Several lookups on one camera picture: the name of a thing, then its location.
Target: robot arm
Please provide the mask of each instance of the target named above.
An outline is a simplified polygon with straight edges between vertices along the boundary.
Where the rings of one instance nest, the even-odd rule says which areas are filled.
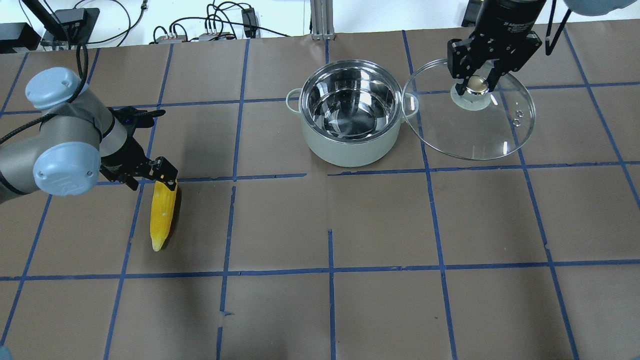
[[[596,16],[624,8],[636,0],[564,1],[572,12]],[[483,1],[476,29],[469,38],[451,39],[447,43],[447,64],[451,76],[459,79],[456,85],[458,95],[467,91],[471,77],[488,60],[495,60],[484,84],[490,92],[501,76],[510,71],[518,71],[524,66],[542,45],[540,37],[531,29],[546,2],[547,0]]]
[[[38,189],[79,195],[95,186],[98,172],[133,190],[138,187],[134,176],[175,188],[175,167],[163,157],[148,159],[132,137],[136,127],[153,126],[153,116],[164,110],[112,110],[87,86],[67,102],[80,82],[74,72],[58,67],[27,84],[26,95],[34,107],[53,116],[38,136],[0,147],[0,204]]]

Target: white wall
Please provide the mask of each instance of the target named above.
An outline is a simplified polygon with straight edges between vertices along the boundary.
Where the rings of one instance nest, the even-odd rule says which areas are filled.
[[[0,22],[25,22],[20,9],[19,0],[0,0]],[[310,20],[309,0],[245,0],[257,11],[260,25],[288,35],[304,35],[308,33]],[[48,0],[54,10],[71,8],[77,0]],[[462,22],[467,0],[334,0],[334,27],[336,32],[374,32],[400,29],[432,29],[453,28]],[[141,0],[121,0],[128,9],[132,21],[140,14]],[[124,45],[147,44],[152,41],[152,32],[157,25],[167,27],[171,21],[185,16],[206,16],[207,0],[149,0],[148,10],[142,21],[131,31]],[[548,1],[538,22],[548,20],[551,1]],[[110,0],[89,0],[84,7],[100,8],[100,17],[94,29],[92,39],[102,40],[127,28],[127,19],[116,3]],[[36,17],[24,7],[35,30],[42,34],[44,27]],[[556,21],[560,21],[566,6],[559,1]],[[239,10],[229,10],[227,15],[231,21],[242,22]],[[591,21],[611,19],[640,19],[640,1],[621,10],[616,10],[602,17],[584,17],[573,14],[570,21]],[[189,37],[204,32],[200,20],[182,22]],[[238,35],[241,27],[236,28]],[[263,37],[277,35],[262,32]],[[119,39],[102,46],[115,46]]]

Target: pot handle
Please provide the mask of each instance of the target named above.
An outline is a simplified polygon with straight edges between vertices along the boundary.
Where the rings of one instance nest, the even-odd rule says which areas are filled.
[[[403,109],[403,113],[404,113],[404,118],[406,120],[409,120],[410,118],[414,117],[415,114],[418,113],[418,110],[420,110],[420,103],[418,102],[418,97],[416,95],[413,95],[411,93],[405,94],[408,97],[411,97],[412,100],[412,104],[414,104],[414,110],[411,111],[409,114],[406,113],[406,111]]]
[[[285,104],[285,105],[287,105],[287,109],[289,109],[289,111],[291,111],[292,113],[294,113],[294,114],[298,114],[298,115],[299,115],[299,114],[302,114],[302,111],[300,111],[300,109],[298,109],[298,110],[294,110],[294,108],[292,108],[292,107],[289,105],[289,99],[291,98],[291,95],[293,95],[293,94],[300,94],[300,93],[302,93],[302,88],[293,89],[293,90],[291,90],[291,91],[287,94],[287,97],[286,97],[286,98],[285,98],[285,100],[284,100],[284,104]]]

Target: black wire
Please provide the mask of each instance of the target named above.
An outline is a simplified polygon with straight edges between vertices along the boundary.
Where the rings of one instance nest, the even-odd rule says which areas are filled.
[[[215,10],[213,11],[213,16],[214,16],[214,17],[216,17],[216,16],[218,16],[218,11],[219,11],[220,9],[219,9],[219,8],[217,8],[217,7],[215,7],[215,6],[214,6],[214,9],[215,9]],[[230,21],[231,21],[231,20],[229,19],[229,17],[227,16],[227,14],[226,14],[224,11],[220,11],[220,13],[221,13],[225,18],[227,18],[227,22],[229,22],[229,24],[230,24]],[[220,18],[220,24],[224,24],[224,22],[222,21],[222,18]],[[216,22],[215,22],[215,20],[214,20],[214,22],[213,22],[213,28],[215,28],[215,27],[216,27]],[[234,29],[234,27],[233,27],[233,26],[231,26],[231,32],[232,32],[232,33],[234,34],[234,36],[237,38],[236,30]]]
[[[227,36],[233,36],[233,35],[231,35],[231,34],[220,34],[220,35],[218,35],[216,37],[212,37],[212,38],[208,39],[207,41],[219,40],[219,39],[221,39],[223,37],[227,37]]]
[[[553,0],[553,2],[551,3],[551,13],[549,14],[549,24],[547,25],[547,36],[545,37],[545,54],[547,56],[551,55],[551,53],[553,53],[554,49],[556,48],[556,43],[558,41],[558,38],[560,37],[560,34],[562,33],[564,26],[566,25],[566,21],[569,19],[569,15],[571,15],[571,9],[567,10],[566,13],[564,14],[562,22],[560,22],[560,26],[556,31],[556,35],[554,35],[553,41],[551,41],[551,44],[549,44],[549,36],[551,36],[551,24],[554,21],[555,12],[556,12],[556,0]]]
[[[27,21],[29,22],[29,26],[31,26],[31,29],[33,29],[33,24],[31,23],[31,19],[29,19],[29,17],[27,16],[27,12],[24,11],[24,8],[22,7],[22,0],[18,0],[18,3],[20,4],[20,9],[22,9],[22,13],[24,14],[24,17],[27,18]]]
[[[164,31],[164,34],[165,34],[167,37],[169,37],[169,33],[167,33],[167,32],[166,32],[166,29],[164,28],[164,26],[156,26],[156,28],[154,29],[154,43],[155,43],[155,44],[157,44],[157,43],[158,43],[158,41],[156,40],[156,39],[157,39],[157,38],[156,38],[156,31],[157,31],[158,29],[162,29],[162,30]]]
[[[87,45],[101,44],[101,43],[103,43],[103,42],[111,41],[111,40],[113,40],[113,39],[115,39],[115,38],[117,38],[117,37],[119,37],[119,36],[122,36],[122,35],[123,35],[123,34],[125,34],[125,33],[127,33],[127,34],[128,34],[128,33],[131,31],[131,29],[135,28],[135,27],[140,23],[140,20],[142,19],[142,14],[143,14],[144,12],[145,12],[144,10],[140,10],[140,16],[138,16],[138,20],[136,20],[136,22],[135,22],[135,23],[134,23],[134,24],[133,24],[129,29],[126,29],[125,31],[123,31],[123,32],[121,32],[121,33],[119,33],[119,34],[113,35],[113,36],[112,36],[112,37],[110,37],[110,38],[107,38],[107,39],[104,39],[104,40],[100,40],[100,41],[92,41],[92,42],[88,42],[88,43],[86,43],[86,44],[87,44]]]
[[[83,52],[83,56],[84,56],[84,69],[81,65],[81,61],[80,61],[80,50],[82,50]],[[89,50],[87,50],[86,45],[81,44],[78,45],[76,47],[76,63],[78,66],[78,75],[80,75],[80,84],[78,84],[78,86],[76,87],[76,90],[74,91],[74,93],[71,95],[71,97],[69,97],[67,99],[67,102],[73,102],[73,100],[75,100],[78,95],[80,94],[80,92],[82,91],[82,89],[84,88],[84,85],[86,84],[86,78],[87,75],[89,74]],[[0,144],[6,142],[7,140],[9,140],[10,138],[14,137],[15,135],[23,132],[26,129],[29,129],[30,127],[43,123],[45,121],[51,120],[54,116],[56,116],[56,114],[53,113],[49,113],[46,115],[43,115],[33,121],[30,121],[20,127],[18,127],[17,129],[11,131],[10,133],[8,133],[7,135],[4,135],[2,138],[0,138]]]
[[[118,45],[116,45],[116,47],[122,45],[122,43],[124,42],[124,40],[126,40],[126,38],[129,36],[129,32],[132,29],[131,26],[131,16],[129,15],[129,12],[127,11],[127,8],[124,7],[124,5],[118,1],[118,0],[112,0],[113,2],[115,2],[116,4],[120,5],[120,7],[122,8],[122,10],[124,10],[124,12],[127,14],[127,20],[129,21],[129,27],[125,30],[125,35],[124,37],[122,37],[122,39],[120,39],[120,42],[118,43]]]
[[[60,27],[62,28],[62,31],[65,33],[65,36],[67,37],[67,47],[68,47],[69,50],[71,50],[71,39],[69,38],[69,33],[68,33],[67,29],[65,29],[65,27],[62,25],[62,22],[60,21],[60,19],[56,15],[56,12],[53,11],[51,6],[49,6],[49,3],[47,2],[47,0],[42,0],[42,1],[44,2],[44,5],[47,5],[47,7],[49,8],[49,11],[51,12],[51,15],[53,15],[53,17],[58,22],[58,25],[60,25]]]
[[[230,4],[230,5],[229,5],[229,6],[227,6],[226,8],[224,8],[224,9],[222,9],[222,8],[221,8],[221,6],[223,6],[224,4]],[[249,5],[249,4],[247,4],[247,3],[235,3],[235,2],[233,2],[233,1],[223,1],[222,3],[220,3],[220,4],[218,5],[218,8],[219,8],[220,10],[229,10],[229,9],[233,8],[234,6],[237,6],[237,7],[239,7],[240,9],[245,10],[245,9],[242,7],[242,5],[249,6],[249,9],[250,9],[250,8],[252,8],[252,6],[251,6],[251,5]]]
[[[187,17],[179,18],[178,20],[174,21],[172,24],[174,24],[174,23],[176,23],[178,21],[191,20],[191,19],[194,19],[194,20],[207,20],[208,18],[207,17],[199,17],[199,16],[187,16]],[[248,25],[248,24],[243,24],[243,23],[240,23],[240,22],[232,22],[232,21],[224,21],[224,20],[218,20],[218,21],[224,22],[225,24],[242,25],[242,26],[246,26],[246,27],[252,28],[252,29],[262,29],[262,30],[268,31],[270,33],[274,33],[276,35],[280,35],[280,36],[283,36],[283,37],[289,37],[287,34],[279,33],[279,32],[277,32],[275,30],[263,28],[262,26],[258,26],[258,25]]]
[[[89,1],[89,0],[80,0],[74,5],[73,8],[74,9],[77,8],[78,5],[80,5],[81,3],[85,2],[85,1]],[[131,29],[135,28],[136,25],[138,25],[138,23],[142,19],[142,13],[144,12],[144,10],[140,11],[140,16],[138,17],[138,20],[136,20],[136,23],[132,26],[131,25],[131,16],[129,15],[129,12],[127,11],[127,8],[125,8],[124,5],[122,3],[120,3],[118,0],[111,0],[111,1],[113,1],[114,3],[120,5],[120,7],[127,14],[127,20],[129,21],[129,27],[125,31],[123,31],[123,32],[121,32],[121,33],[119,33],[119,34],[117,34],[117,35],[115,35],[113,37],[110,37],[110,38],[108,38],[106,40],[101,40],[101,41],[96,41],[96,42],[88,42],[87,44],[100,44],[100,43],[103,43],[103,42],[107,42],[109,40],[113,40],[113,39],[115,39],[115,38],[117,38],[117,37],[119,37],[119,36],[124,34],[124,37],[122,39],[120,39],[120,42],[118,43],[118,45],[116,45],[116,47],[118,47],[118,46],[122,45],[124,40],[129,36],[129,32],[131,31]]]
[[[212,13],[210,13],[209,12],[209,7],[210,6],[213,7],[213,10],[216,9],[216,6],[214,4],[207,4],[207,17],[212,17],[213,16],[214,18],[213,18],[213,20],[206,20],[204,22],[204,28],[205,28],[205,31],[207,33],[208,32],[214,33],[214,32],[217,32],[217,31],[215,31],[215,30],[217,30],[216,29],[216,18],[219,19],[220,21],[222,21],[222,18],[220,16],[218,16],[218,15],[213,15]],[[225,30],[225,24],[223,22],[221,22],[220,23],[220,32],[223,32],[224,30]]]
[[[173,25],[173,32],[176,34],[176,36],[178,35],[178,32],[175,30],[176,26],[180,26],[182,28],[182,30],[184,31],[184,41],[188,42],[189,41],[189,36],[187,35],[187,30],[181,24],[174,24]]]

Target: yellow corn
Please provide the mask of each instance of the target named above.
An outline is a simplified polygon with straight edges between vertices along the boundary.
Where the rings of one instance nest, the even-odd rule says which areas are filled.
[[[154,251],[160,251],[171,229],[173,219],[173,207],[175,195],[178,192],[176,180],[175,190],[171,191],[163,183],[156,181],[154,185],[154,198],[151,200],[151,245]]]

